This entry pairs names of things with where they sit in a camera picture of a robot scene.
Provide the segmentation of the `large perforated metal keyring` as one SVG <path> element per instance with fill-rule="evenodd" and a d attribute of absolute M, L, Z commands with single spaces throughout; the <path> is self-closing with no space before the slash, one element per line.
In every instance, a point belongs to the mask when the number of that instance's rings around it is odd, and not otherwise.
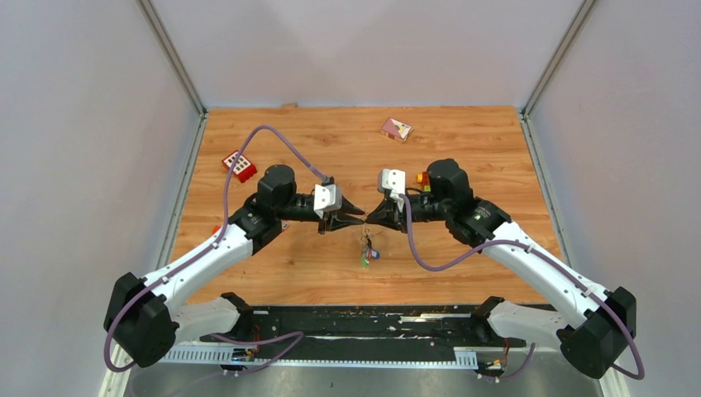
<path fill-rule="evenodd" d="M 373 235 L 366 223 L 364 223 L 361 228 L 360 242 L 362 245 L 362 252 L 366 256 L 372 256 L 374 251 Z"/>

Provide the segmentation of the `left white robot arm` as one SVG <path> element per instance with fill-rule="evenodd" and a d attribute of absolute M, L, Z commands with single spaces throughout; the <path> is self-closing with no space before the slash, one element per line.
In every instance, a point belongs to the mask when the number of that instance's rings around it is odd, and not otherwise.
<path fill-rule="evenodd" d="M 300 194 L 293 169 L 270 166 L 257 190 L 205 242 L 164 268 L 115 282 L 103 327 L 106 347 L 116 343 L 135 366 L 146 368 L 181 342 L 224 333 L 245 341 L 253 319 L 233 293 L 205 304 L 188 299 L 224 270 L 270 244 L 285 221 L 314 222 L 321 234 L 363 224 L 364 211 L 347 200 L 332 177 Z"/>

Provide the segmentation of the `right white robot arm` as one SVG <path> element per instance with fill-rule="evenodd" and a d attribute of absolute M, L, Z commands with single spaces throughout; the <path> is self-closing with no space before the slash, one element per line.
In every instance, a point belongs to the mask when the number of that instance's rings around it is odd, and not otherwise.
<path fill-rule="evenodd" d="M 559 350 L 576 370 L 593 379 L 610 369 L 634 380 L 645 378 L 635 343 L 637 299 L 632 292 L 622 286 L 607 288 L 568 267 L 503 209 L 476 196 L 455 160 L 432 162 L 424 179 L 429 191 L 411 194 L 403 171 L 381 170 L 378 191 L 383 199 L 367 223 L 405 233 L 415 261 L 431 272 L 484 254 L 524 280 L 552 307 L 535 309 L 490 297 L 471 324 L 477 342 L 489 346 L 500 338 L 521 339 Z M 417 222 L 443 222 L 469 250 L 444 265 L 427 264 L 416 247 Z"/>

